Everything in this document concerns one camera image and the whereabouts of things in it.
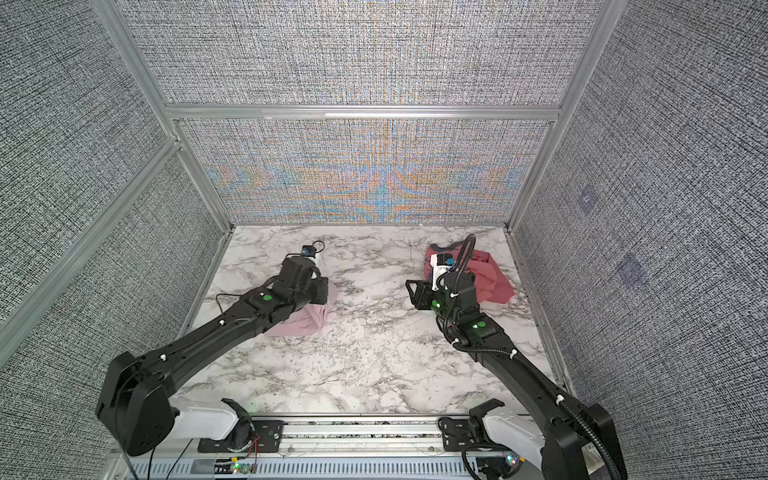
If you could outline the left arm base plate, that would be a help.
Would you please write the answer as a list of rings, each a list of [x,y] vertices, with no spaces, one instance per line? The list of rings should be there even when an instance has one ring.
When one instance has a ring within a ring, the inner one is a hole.
[[[239,422],[223,440],[201,439],[198,453],[224,453],[244,456],[246,453],[277,453],[282,442],[285,422],[256,419]]]

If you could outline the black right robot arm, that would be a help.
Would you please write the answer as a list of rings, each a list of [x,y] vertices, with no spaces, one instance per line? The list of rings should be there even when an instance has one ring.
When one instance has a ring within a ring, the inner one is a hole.
[[[469,276],[461,277],[456,293],[435,290],[425,280],[408,280],[405,286],[416,309],[436,315],[449,344],[496,376],[530,414],[543,435],[536,452],[546,479],[587,479],[587,445],[595,448],[610,478],[628,477],[612,417],[598,404],[584,406],[529,361],[481,310]]]

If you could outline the light pink cloth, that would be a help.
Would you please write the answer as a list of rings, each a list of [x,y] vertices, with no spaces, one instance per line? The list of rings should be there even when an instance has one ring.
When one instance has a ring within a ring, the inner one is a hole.
[[[338,300],[338,288],[328,285],[328,298],[325,304],[308,304],[292,313],[289,318],[278,323],[265,333],[270,337],[308,337],[319,333],[332,318]]]

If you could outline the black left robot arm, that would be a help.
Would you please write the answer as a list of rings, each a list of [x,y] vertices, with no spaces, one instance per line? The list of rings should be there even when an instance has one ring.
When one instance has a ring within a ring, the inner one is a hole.
[[[329,279],[305,257],[283,260],[278,275],[172,343],[109,364],[96,417],[130,456],[145,454],[171,433],[180,415],[170,398],[190,378],[239,344],[286,321],[309,304],[328,301]]]

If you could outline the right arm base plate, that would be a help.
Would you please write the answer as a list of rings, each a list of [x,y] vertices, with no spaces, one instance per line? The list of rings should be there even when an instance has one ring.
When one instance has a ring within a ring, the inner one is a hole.
[[[486,441],[482,429],[469,418],[443,416],[437,420],[437,426],[446,452],[461,452],[467,446]]]

